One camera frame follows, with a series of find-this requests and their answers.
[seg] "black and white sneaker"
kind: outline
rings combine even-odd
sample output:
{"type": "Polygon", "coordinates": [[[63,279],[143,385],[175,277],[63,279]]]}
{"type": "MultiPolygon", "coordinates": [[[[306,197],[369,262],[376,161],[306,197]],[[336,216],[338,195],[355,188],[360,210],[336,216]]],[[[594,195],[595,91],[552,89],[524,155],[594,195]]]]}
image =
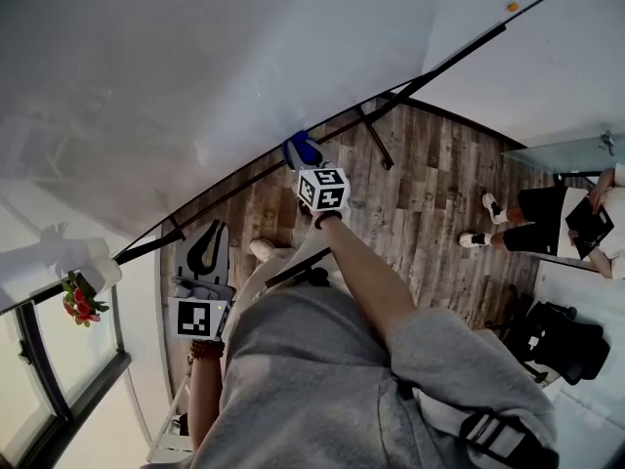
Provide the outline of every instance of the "black and white sneaker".
{"type": "Polygon", "coordinates": [[[463,246],[465,248],[485,246],[487,244],[490,244],[490,243],[487,243],[487,240],[490,240],[491,236],[492,234],[488,234],[488,233],[480,233],[480,234],[462,233],[458,237],[458,243],[460,243],[460,246],[463,246]]]}
{"type": "Polygon", "coordinates": [[[485,192],[481,196],[481,204],[490,214],[492,224],[502,224],[507,221],[506,215],[502,214],[502,209],[490,192],[485,192]]]}

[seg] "shoe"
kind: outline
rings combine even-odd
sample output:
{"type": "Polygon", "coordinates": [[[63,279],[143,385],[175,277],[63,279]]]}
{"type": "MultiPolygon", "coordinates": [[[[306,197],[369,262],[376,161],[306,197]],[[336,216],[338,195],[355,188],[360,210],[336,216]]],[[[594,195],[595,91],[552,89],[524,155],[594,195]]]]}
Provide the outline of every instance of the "shoe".
{"type": "Polygon", "coordinates": [[[275,245],[268,239],[254,238],[250,241],[250,250],[261,262],[267,262],[275,252],[275,245]]]}
{"type": "Polygon", "coordinates": [[[501,207],[490,192],[485,192],[481,196],[481,204],[488,210],[492,224],[502,224],[506,222],[506,217],[501,213],[501,207]]]}
{"type": "Polygon", "coordinates": [[[465,248],[485,246],[486,245],[486,233],[480,233],[480,234],[462,233],[458,237],[458,243],[460,243],[460,246],[465,247],[465,248]]]}

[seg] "black chair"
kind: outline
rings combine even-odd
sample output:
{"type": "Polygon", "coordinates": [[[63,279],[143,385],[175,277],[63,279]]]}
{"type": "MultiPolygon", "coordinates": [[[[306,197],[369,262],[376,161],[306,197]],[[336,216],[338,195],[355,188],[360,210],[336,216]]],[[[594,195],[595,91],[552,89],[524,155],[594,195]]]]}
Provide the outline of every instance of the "black chair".
{"type": "Polygon", "coordinates": [[[490,328],[511,328],[504,343],[537,382],[542,382],[546,373],[539,373],[526,362],[545,364],[575,385],[582,379],[596,378],[609,354],[604,329],[575,321],[575,316],[574,308],[538,302],[525,318],[490,328]]]}

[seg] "black and white strap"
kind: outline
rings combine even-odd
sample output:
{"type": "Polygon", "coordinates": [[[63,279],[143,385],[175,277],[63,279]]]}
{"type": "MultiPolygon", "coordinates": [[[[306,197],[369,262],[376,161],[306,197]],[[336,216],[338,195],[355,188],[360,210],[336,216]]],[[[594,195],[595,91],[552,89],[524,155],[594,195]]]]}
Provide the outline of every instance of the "black and white strap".
{"type": "Polygon", "coordinates": [[[558,454],[543,447],[516,416],[496,416],[456,408],[418,388],[412,394],[424,420],[435,429],[467,444],[471,461],[480,469],[556,468],[558,454]]]}

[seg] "beige pants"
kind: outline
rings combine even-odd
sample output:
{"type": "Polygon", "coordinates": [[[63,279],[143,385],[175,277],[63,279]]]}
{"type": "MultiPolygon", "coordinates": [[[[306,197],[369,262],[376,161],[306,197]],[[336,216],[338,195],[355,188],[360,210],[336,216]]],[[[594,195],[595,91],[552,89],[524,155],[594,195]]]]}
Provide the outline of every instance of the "beige pants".
{"type": "MultiPolygon", "coordinates": [[[[288,285],[288,281],[285,281],[283,284],[267,290],[265,287],[265,282],[267,280],[279,275],[296,264],[305,261],[317,252],[327,248],[327,246],[328,245],[321,231],[316,228],[311,228],[304,239],[304,243],[302,243],[302,246],[299,249],[278,248],[267,262],[264,262],[256,268],[256,271],[254,271],[252,276],[247,279],[243,288],[238,293],[238,297],[232,306],[228,321],[226,321],[226,327],[224,328],[224,333],[222,334],[222,339],[226,345],[229,343],[229,338],[234,332],[234,328],[236,327],[241,314],[245,310],[249,309],[254,302],[258,300],[259,296],[268,291],[279,290],[280,286],[288,285]]],[[[323,268],[327,271],[330,286],[351,295],[345,285],[343,275],[341,275],[341,271],[339,271],[339,267],[332,254],[326,255],[318,263],[314,264],[314,266],[316,268],[323,268]]]]}

